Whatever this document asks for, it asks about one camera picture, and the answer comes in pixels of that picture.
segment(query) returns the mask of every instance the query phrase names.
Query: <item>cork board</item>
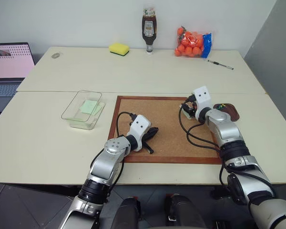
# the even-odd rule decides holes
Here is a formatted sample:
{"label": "cork board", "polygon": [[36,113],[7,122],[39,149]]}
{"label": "cork board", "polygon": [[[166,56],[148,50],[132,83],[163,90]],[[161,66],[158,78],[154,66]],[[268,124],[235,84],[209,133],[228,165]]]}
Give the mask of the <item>cork board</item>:
{"label": "cork board", "polygon": [[[126,158],[128,163],[186,163],[186,164],[221,164],[216,151],[191,145],[186,140],[186,133],[180,127],[178,120],[179,105],[184,97],[145,97],[145,96],[118,96],[108,139],[117,137],[116,118],[122,111],[144,115],[152,126],[158,127],[157,134],[147,144],[154,150],[150,154],[145,148],[139,152],[131,152]],[[198,124],[195,119],[187,119],[181,115],[186,129]],[[119,132],[126,135],[129,131],[131,118],[123,114],[119,118]],[[214,141],[206,125],[196,127],[191,132],[200,138]],[[205,146],[211,144],[191,138],[195,143]]]}

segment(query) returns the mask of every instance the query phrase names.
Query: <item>laptop keyboard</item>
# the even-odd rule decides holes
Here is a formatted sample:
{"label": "laptop keyboard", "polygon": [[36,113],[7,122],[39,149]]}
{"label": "laptop keyboard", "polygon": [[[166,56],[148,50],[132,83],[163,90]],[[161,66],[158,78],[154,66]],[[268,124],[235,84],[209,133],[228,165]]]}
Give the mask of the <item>laptop keyboard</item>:
{"label": "laptop keyboard", "polygon": [[0,84],[0,96],[14,96],[19,84]]}

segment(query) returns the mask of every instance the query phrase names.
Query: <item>yellow sponge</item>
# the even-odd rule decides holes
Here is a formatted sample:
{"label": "yellow sponge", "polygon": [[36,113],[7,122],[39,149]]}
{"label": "yellow sponge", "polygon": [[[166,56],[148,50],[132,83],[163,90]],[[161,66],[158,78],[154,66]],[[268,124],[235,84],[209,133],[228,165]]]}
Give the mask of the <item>yellow sponge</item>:
{"label": "yellow sponge", "polygon": [[114,43],[109,46],[109,51],[124,56],[129,52],[129,46],[120,43]]}

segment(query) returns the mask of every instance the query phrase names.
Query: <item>sauce bottle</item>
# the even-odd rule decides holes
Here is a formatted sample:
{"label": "sauce bottle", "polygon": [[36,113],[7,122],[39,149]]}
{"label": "sauce bottle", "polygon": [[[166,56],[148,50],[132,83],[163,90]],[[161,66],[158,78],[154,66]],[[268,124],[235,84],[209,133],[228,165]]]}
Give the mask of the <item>sauce bottle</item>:
{"label": "sauce bottle", "polygon": [[148,54],[153,52],[153,42],[157,35],[157,20],[154,7],[144,8],[142,18],[142,36],[146,42]]}

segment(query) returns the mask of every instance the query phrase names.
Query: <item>white table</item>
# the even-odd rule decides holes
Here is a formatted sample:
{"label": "white table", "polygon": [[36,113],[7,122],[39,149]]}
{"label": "white table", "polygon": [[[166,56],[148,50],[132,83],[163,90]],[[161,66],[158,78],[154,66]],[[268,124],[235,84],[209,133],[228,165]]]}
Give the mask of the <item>white table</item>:
{"label": "white table", "polygon": [[[57,59],[54,53],[61,53]],[[131,49],[122,57],[107,48],[52,47],[18,91],[90,90],[118,93],[190,93],[207,85],[212,93],[264,94],[238,51],[211,51],[210,60],[175,57],[172,50]]]}
{"label": "white table", "polygon": [[[91,160],[107,140],[117,95],[123,94],[103,93],[105,108],[95,128],[87,131],[71,128],[61,119],[74,93],[16,93],[0,115],[0,182],[82,184]],[[269,96],[211,96],[214,104],[235,105],[240,114],[236,124],[251,154],[257,158],[271,182],[285,183],[286,121]],[[219,169],[219,165],[126,163],[119,183],[218,184]]]}

